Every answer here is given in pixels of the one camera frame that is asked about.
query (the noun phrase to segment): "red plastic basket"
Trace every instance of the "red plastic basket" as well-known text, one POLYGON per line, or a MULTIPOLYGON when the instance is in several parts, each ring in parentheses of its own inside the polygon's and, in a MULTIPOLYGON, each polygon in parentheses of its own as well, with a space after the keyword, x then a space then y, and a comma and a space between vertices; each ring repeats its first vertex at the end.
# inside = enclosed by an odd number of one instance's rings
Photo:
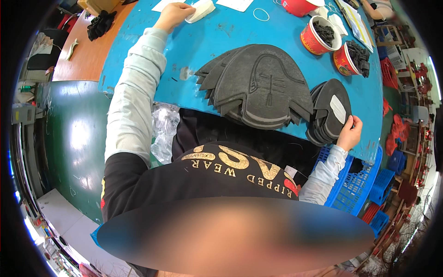
POLYGON ((395 68, 391 63, 389 58, 385 58, 380 61, 381 65, 381 75, 383 77, 383 85, 389 86, 394 89, 398 89, 397 76, 395 73, 395 68))

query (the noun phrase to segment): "red cup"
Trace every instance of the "red cup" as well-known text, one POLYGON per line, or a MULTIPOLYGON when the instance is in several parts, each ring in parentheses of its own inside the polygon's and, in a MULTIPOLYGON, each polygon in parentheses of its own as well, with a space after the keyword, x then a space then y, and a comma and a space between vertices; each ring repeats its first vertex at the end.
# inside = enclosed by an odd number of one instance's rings
POLYGON ((317 9, 318 7, 323 7, 325 5, 324 0, 282 0, 282 6, 289 13, 303 17, 309 12, 317 9))
POLYGON ((321 55, 326 52, 332 52, 340 49, 342 45, 342 38, 338 31, 335 29, 333 24, 327 19, 322 18, 321 16, 313 16, 309 21, 308 25, 303 29, 300 33, 300 40, 302 41, 303 46, 311 53, 315 55, 321 55), (314 29, 313 22, 319 21, 322 26, 330 26, 334 30, 334 39, 332 40, 332 47, 326 45, 323 40, 318 36, 317 32, 314 29))
POLYGON ((334 60, 335 67, 342 75, 361 75, 349 56, 348 45, 346 43, 332 54, 332 59, 334 60))

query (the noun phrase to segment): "white tissue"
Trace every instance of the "white tissue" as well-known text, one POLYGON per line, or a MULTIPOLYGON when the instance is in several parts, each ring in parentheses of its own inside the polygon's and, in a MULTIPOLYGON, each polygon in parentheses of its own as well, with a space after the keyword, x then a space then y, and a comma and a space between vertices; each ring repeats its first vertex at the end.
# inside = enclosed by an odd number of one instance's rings
POLYGON ((348 35, 342 19, 337 14, 330 15, 328 20, 337 28, 341 37, 348 35))
POLYGON ((310 16, 321 16, 324 19, 328 19, 328 9, 323 7, 316 8, 308 13, 310 16))

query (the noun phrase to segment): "blue plastic crate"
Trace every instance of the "blue plastic crate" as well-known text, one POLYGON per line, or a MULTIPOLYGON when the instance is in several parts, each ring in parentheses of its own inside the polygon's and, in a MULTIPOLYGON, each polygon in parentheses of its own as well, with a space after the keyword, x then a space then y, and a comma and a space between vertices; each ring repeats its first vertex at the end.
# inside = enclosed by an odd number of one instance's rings
MULTIPOLYGON (((326 159, 329 156, 329 151, 331 150, 331 148, 329 146, 323 146, 320 149, 320 154, 317 157, 317 161, 315 163, 314 168, 317 166, 317 164, 319 163, 319 161, 322 162, 326 162, 326 159)), ((352 157, 351 155, 348 155, 348 157, 346 158, 346 163, 345 163, 345 167, 339 172, 338 174, 338 180, 335 181, 334 186, 332 187, 331 192, 329 193, 328 198, 326 199, 326 202, 324 204, 324 206, 326 207, 331 207, 332 203, 334 202, 335 198, 337 197, 339 188, 342 187, 343 183, 345 182, 345 178, 346 175, 349 172, 349 168, 351 167, 352 161, 354 160, 354 157, 352 157)))
MULTIPOLYGON (((329 148, 326 150, 325 147, 323 147, 318 160, 326 161, 329 150, 329 148)), ((340 171, 338 180, 335 182, 325 202, 325 206, 357 216, 366 198, 368 198, 368 194, 380 167, 382 156, 383 149, 381 146, 378 146, 374 165, 362 162, 363 169, 359 173, 349 173, 349 168, 354 158, 348 155, 345 168, 340 171)))
POLYGON ((392 188, 391 180, 394 175, 394 171, 383 169, 375 178, 374 185, 369 193, 369 200, 381 206, 392 188))
POLYGON ((372 228, 372 231, 374 231, 375 238, 378 238, 378 236, 380 235, 380 231, 385 227, 388 221, 389 221, 389 216, 384 212, 378 211, 375 214, 371 223, 369 223, 369 226, 372 228))
POLYGON ((378 57, 380 58, 380 60, 384 60, 385 58, 388 57, 388 48, 386 46, 377 47, 377 51, 378 51, 378 57))
POLYGON ((401 172, 404 169, 404 163, 406 161, 406 157, 404 156, 404 153, 398 150, 395 150, 392 154, 391 158, 389 159, 387 168, 389 170, 392 170, 397 175, 401 175, 401 172))

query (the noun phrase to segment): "stack of shoe soles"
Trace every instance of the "stack of shoe soles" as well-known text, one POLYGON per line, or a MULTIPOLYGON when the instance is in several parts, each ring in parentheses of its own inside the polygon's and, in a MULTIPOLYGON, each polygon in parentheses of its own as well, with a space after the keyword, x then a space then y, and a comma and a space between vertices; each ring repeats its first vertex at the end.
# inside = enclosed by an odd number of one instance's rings
POLYGON ((224 117, 274 130, 309 121, 313 103, 294 60, 278 47, 250 44, 209 61, 195 75, 208 105, 224 117))
POLYGON ((352 114, 348 93, 339 80, 331 79, 314 87, 311 97, 314 113, 306 137, 317 146, 332 144, 352 114))

